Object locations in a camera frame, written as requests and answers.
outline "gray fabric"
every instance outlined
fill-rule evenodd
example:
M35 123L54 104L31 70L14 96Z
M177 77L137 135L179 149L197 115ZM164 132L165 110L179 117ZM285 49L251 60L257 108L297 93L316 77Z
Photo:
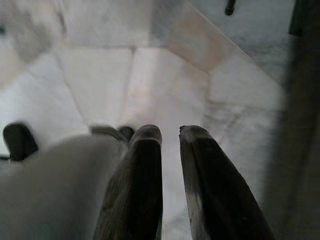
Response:
M28 158L0 182L0 239L92 239L127 149L112 136L82 136Z

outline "dark metal leg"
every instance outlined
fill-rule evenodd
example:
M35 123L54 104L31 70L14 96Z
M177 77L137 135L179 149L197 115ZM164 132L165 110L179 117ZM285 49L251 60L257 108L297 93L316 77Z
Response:
M205 129L181 127L180 149L194 240L275 239L245 180Z
M224 13L227 16L231 16L235 10L236 0L228 0L228 3L225 7Z

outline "marble floor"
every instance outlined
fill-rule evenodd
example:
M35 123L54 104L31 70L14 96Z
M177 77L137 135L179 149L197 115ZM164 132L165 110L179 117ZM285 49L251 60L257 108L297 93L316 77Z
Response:
M272 179L277 172L290 186L296 167L277 161L287 91L192 4L32 0L34 8L21 0L1 3L13 17L0 11L7 26L0 50L14 63L11 73L0 58L0 69L7 72L0 77L1 131L7 123L24 121L46 149L88 134L93 124L159 126L162 238L177 240L191 239L179 127L205 127L282 236L290 188L279 193ZM22 49L33 42L39 44L33 54ZM6 152L1 140L0 153ZM0 162L0 175L10 176L15 168L23 165ZM271 197L277 204L269 205Z
M225 0L190 0L281 85L287 85L296 37L288 34L294 0L239 0L226 16Z

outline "chair leg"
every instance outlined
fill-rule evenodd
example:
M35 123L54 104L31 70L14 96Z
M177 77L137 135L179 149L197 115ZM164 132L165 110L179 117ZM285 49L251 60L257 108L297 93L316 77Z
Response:
M235 10L236 0L228 0L228 3L225 7L224 13L227 16L231 16Z

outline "marble tile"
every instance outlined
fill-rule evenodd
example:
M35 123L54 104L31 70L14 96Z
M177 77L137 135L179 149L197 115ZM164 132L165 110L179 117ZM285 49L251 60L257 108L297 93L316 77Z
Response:
M154 1L149 42L151 47L161 47L167 43L185 4L185 0Z
M229 127L234 124L245 108L207 101L202 125L218 143L221 143Z
M132 52L128 48L64 48L65 81L89 125L118 127L127 97Z
M198 68L210 71L236 46L188 2L173 23L165 47Z
M163 240L193 240L188 209L185 208L170 222L162 223Z
M137 49L123 121L155 124L162 134L163 221L185 209L179 129L201 125L209 76L173 53L158 48Z
M0 38L0 89L8 85L25 67L9 37Z
M175 80L171 94L190 106L204 110L209 79L209 74L187 62Z
M121 123L152 124L155 104L168 94L185 61L160 48L137 48Z
M209 99L269 110L284 109L287 93L240 50L210 72Z
M18 57L27 63L47 52L63 35L63 17L56 0L2 0L0 22L12 38Z
M287 81L295 40L288 30L295 1L239 1L232 16L225 15L227 1L190 2L280 84Z
M179 131L183 125L201 125L203 111L168 95L155 105L154 117L162 134L163 220L171 221L186 206Z
M68 42L87 46L145 47L152 0L63 0Z
M30 127L40 149L88 133L52 54L42 56L0 93L0 111L0 132L7 124L22 121ZM0 153L7 153L3 139Z

